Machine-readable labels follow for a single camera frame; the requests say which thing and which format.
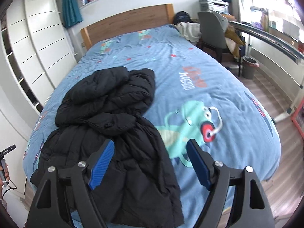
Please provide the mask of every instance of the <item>backpack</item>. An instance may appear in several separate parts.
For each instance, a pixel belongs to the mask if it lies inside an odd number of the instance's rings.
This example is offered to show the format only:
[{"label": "backpack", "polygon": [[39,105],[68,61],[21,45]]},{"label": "backpack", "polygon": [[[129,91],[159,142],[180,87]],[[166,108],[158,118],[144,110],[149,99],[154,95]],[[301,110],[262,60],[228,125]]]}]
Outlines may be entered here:
[{"label": "backpack", "polygon": [[193,23],[193,21],[190,18],[190,15],[185,11],[180,11],[174,16],[173,24],[177,25],[179,22]]}]

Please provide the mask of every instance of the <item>handheld device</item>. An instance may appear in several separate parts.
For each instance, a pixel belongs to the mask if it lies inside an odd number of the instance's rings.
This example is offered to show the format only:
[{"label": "handheld device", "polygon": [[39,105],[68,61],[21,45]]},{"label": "handheld device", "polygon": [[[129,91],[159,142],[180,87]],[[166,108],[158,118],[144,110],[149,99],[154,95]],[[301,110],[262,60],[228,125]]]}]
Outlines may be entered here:
[{"label": "handheld device", "polygon": [[5,177],[5,159],[4,159],[4,155],[8,154],[9,152],[11,152],[12,150],[14,150],[16,148],[16,145],[12,145],[10,147],[8,147],[7,149],[4,149],[2,152],[0,152],[0,164],[3,168],[3,170],[0,171],[0,178],[1,181],[3,183],[3,186],[6,187],[7,185],[9,185],[8,181],[6,180]]}]

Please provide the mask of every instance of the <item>cartoon print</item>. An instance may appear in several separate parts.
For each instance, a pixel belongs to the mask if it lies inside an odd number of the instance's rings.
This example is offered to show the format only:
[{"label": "cartoon print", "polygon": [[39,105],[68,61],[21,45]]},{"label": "cartoon print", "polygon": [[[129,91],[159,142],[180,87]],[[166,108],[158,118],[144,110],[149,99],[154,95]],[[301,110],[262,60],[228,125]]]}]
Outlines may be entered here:
[{"label": "cartoon print", "polygon": [[25,149],[24,155],[23,155],[23,159],[24,159],[24,158],[25,158],[25,156],[27,155],[28,149],[29,149],[29,147],[31,146],[31,145],[30,145],[30,141],[31,141],[31,140],[28,140],[28,143],[27,143],[27,146],[26,146],[26,149]]},{"label": "cartoon print", "polygon": [[109,52],[111,49],[109,48],[109,46],[111,45],[111,43],[113,42],[113,39],[107,39],[104,40],[101,44],[101,48],[100,48],[100,54],[103,54],[105,52]]},{"label": "cartoon print", "polygon": [[148,34],[149,34],[149,31],[150,31],[150,30],[138,31],[139,39],[140,39],[140,40],[143,40],[143,39],[150,39],[150,38],[151,38],[151,35],[148,35]]},{"label": "cartoon print", "polygon": [[39,129],[40,123],[45,118],[46,115],[47,115],[47,111],[41,113],[41,116],[38,118],[38,121],[35,125],[34,131],[37,131]]},{"label": "cartoon print", "polygon": [[153,58],[146,58],[145,59],[145,62],[151,62],[151,61],[156,61],[156,58],[153,57]]},{"label": "cartoon print", "polygon": [[[212,110],[217,112],[219,118],[217,128],[212,122]],[[185,122],[180,126],[169,125],[169,118],[173,114],[180,114]],[[164,141],[169,157],[179,158],[186,167],[192,168],[186,152],[187,141],[195,139],[199,145],[209,146],[222,126],[222,118],[216,107],[206,107],[201,101],[191,100],[184,103],[180,110],[169,112],[164,118],[164,126],[156,126],[156,129]]]},{"label": "cartoon print", "polygon": [[38,168],[39,155],[40,155],[40,153],[41,153],[41,150],[42,150],[43,145],[44,145],[44,139],[43,139],[42,142],[41,142],[40,150],[39,150],[38,153],[36,154],[36,157],[35,157],[35,160],[34,160],[34,163],[33,163],[33,171],[35,171],[35,170]]},{"label": "cartoon print", "polygon": [[206,82],[203,79],[201,79],[200,75],[202,74],[202,71],[199,68],[192,66],[185,66],[183,67],[183,70],[191,78],[191,80],[193,81],[196,87],[204,88],[208,86]]},{"label": "cartoon print", "polygon": [[265,120],[265,122],[266,122],[266,124],[267,124],[267,126],[269,128],[271,136],[273,137],[272,128],[271,128],[269,120],[266,117],[266,114],[262,111],[260,105],[258,104],[258,102],[254,98],[250,97],[246,92],[244,92],[244,93],[253,102],[253,104],[256,106],[257,110],[260,112],[261,116],[263,117],[263,119]]}]

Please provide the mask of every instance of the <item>hand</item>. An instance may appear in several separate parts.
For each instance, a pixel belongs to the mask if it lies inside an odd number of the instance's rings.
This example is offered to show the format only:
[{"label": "hand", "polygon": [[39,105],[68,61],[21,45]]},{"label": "hand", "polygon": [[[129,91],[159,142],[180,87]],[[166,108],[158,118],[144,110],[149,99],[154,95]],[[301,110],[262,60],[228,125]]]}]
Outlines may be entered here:
[{"label": "hand", "polygon": [[[5,169],[5,177],[6,177],[6,180],[9,181],[10,180],[10,176],[9,176],[9,169],[7,168],[7,164],[5,164],[6,166],[6,169]],[[2,186],[3,186],[3,182],[0,181],[0,189],[2,189]]]}]

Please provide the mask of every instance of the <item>sliding wardrobe door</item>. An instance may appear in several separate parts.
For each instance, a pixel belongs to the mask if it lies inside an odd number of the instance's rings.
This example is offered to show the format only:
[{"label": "sliding wardrobe door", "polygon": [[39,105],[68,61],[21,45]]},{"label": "sliding wardrobe door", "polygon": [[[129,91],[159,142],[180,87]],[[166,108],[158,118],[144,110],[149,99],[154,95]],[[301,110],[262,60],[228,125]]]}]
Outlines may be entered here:
[{"label": "sliding wardrobe door", "polygon": [[41,64],[56,88],[76,65],[61,25],[56,0],[25,0],[25,13]]},{"label": "sliding wardrobe door", "polygon": [[28,87],[39,103],[44,106],[54,91],[54,86],[45,74],[39,55],[32,43],[31,33],[25,15],[24,0],[14,0],[7,9],[7,28],[12,52]]}]

